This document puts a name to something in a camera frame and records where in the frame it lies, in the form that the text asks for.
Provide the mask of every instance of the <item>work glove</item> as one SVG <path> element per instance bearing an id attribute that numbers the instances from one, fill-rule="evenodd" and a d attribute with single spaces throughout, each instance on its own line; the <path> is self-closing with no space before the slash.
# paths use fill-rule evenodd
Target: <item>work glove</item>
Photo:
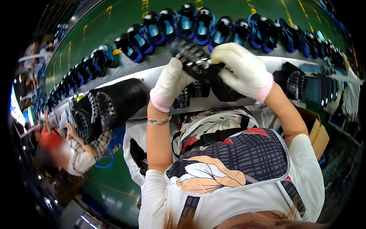
<path id="1" fill-rule="evenodd" d="M 172 58 L 161 72 L 155 87 L 151 89 L 150 100 L 156 109 L 168 113 L 180 92 L 195 81 L 193 77 L 182 71 L 180 60 Z"/>
<path id="2" fill-rule="evenodd" d="M 211 53 L 213 64 L 225 63 L 219 76 L 223 81 L 242 95 L 261 103 L 267 98 L 273 86 L 273 75 L 267 72 L 263 61 L 236 43 L 216 46 Z"/>

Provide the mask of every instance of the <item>black strap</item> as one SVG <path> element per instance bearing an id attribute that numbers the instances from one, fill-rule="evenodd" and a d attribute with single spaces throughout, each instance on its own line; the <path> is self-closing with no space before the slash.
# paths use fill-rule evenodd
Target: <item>black strap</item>
<path id="1" fill-rule="evenodd" d="M 212 143 L 215 143 L 218 141 L 223 141 L 223 140 L 227 139 L 228 137 L 230 137 L 231 135 L 236 134 L 240 131 L 244 131 L 246 129 L 247 128 L 231 128 L 231 129 L 227 129 L 227 130 L 217 130 L 214 133 L 208 133 L 208 134 L 201 135 L 200 139 L 197 140 L 195 143 L 193 143 L 192 145 L 186 146 L 183 150 L 183 153 L 190 151 L 194 147 L 208 146 L 208 145 L 211 145 Z"/>

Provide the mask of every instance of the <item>yellow floor marking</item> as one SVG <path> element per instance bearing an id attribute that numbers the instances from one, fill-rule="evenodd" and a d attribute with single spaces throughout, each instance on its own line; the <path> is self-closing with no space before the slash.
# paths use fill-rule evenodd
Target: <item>yellow floor marking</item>
<path id="1" fill-rule="evenodd" d="M 144 18 L 149 13 L 149 0 L 142 0 L 141 9 L 145 9 L 146 11 L 142 14 L 142 18 Z"/>
<path id="2" fill-rule="evenodd" d="M 309 23 L 309 26 L 310 26 L 311 32 L 313 33 L 313 32 L 314 32 L 314 29 L 313 29 L 313 27 L 312 27 L 312 26 L 311 26 L 311 24 L 310 24 L 310 20 L 309 20 L 309 17 L 307 16 L 307 14 L 306 14 L 306 11 L 305 11 L 305 9 L 304 9 L 304 6 L 303 6 L 303 4 L 302 4 L 301 0 L 298 0 L 298 2 L 299 2 L 300 6 L 301 6 L 301 8 L 302 8 L 302 11 L 304 11 L 304 14 L 305 14 L 305 17 L 307 18 L 307 22 Z"/>
<path id="3" fill-rule="evenodd" d="M 197 10 L 200 11 L 203 8 L 203 0 L 195 0 Z"/>
<path id="4" fill-rule="evenodd" d="M 93 180 L 91 180 L 91 179 L 87 179 L 87 180 L 88 180 L 88 181 L 91 181 L 91 182 L 93 182 L 93 183 L 96 183 L 97 185 L 100 185 L 100 186 L 102 186 L 102 187 L 105 187 L 105 188 L 108 188 L 108 189 L 110 189 L 110 190 L 113 190 L 113 191 L 119 192 L 119 193 L 123 193 L 123 194 L 129 195 L 129 196 L 134 196 L 134 197 L 138 197 L 138 198 L 140 198 L 140 197 L 141 197 L 141 196 L 137 196 L 137 195 L 134 195 L 134 194 L 131 194 L 131 193 L 127 193 L 127 192 L 122 192 L 122 191 L 116 190 L 116 189 L 114 189 L 114 188 L 111 188 L 111 187 L 105 186 L 105 185 L 103 185 L 103 184 L 101 184 L 101 183 L 98 183 L 98 182 L 96 182 L 96 181 L 93 181 Z"/>
<path id="5" fill-rule="evenodd" d="M 85 25 L 84 29 L 83 29 L 83 44 L 85 43 L 85 30 L 87 27 L 88 27 L 88 25 Z"/>
<path id="6" fill-rule="evenodd" d="M 321 20 L 320 20 L 320 18 L 319 18 L 318 12 L 317 12 L 315 9 L 314 9 L 314 12 L 315 12 L 315 14 L 317 15 L 317 18 L 318 18 L 319 22 L 321 23 Z"/>
<path id="7" fill-rule="evenodd" d="M 250 11 L 251 11 L 251 13 L 252 13 L 252 14 L 256 14 L 256 13 L 257 13 L 257 11 L 255 10 L 254 5 L 252 5 L 251 0 L 247 0 L 247 4 L 248 4 L 248 6 L 250 7 Z"/>
<path id="8" fill-rule="evenodd" d="M 70 69 L 70 52 L 71 52 L 71 41 L 69 42 L 69 49 L 67 52 L 67 69 Z"/>
<path id="9" fill-rule="evenodd" d="M 106 12 L 108 12 L 107 13 L 108 14 L 108 20 L 110 20 L 111 19 L 111 13 L 112 13 L 112 6 L 108 7 Z"/>
<path id="10" fill-rule="evenodd" d="M 282 5 L 285 7 L 285 12 L 286 12 L 286 15 L 287 15 L 287 19 L 288 19 L 288 22 L 290 23 L 291 27 L 294 25 L 293 22 L 292 22 L 292 19 L 291 19 L 291 15 L 287 9 L 287 6 L 285 4 L 285 2 L 283 0 L 281 0 L 282 2 Z"/>

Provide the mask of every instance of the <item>silver bracelet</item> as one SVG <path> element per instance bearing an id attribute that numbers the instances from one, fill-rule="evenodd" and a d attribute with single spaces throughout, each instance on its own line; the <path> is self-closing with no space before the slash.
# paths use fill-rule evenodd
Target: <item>silver bracelet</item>
<path id="1" fill-rule="evenodd" d="M 172 118 L 172 114 L 169 113 L 169 116 L 167 118 L 159 119 L 159 120 L 147 118 L 147 121 L 154 124 L 154 125 L 161 125 L 161 124 L 164 124 L 166 122 L 169 122 L 171 118 Z"/>

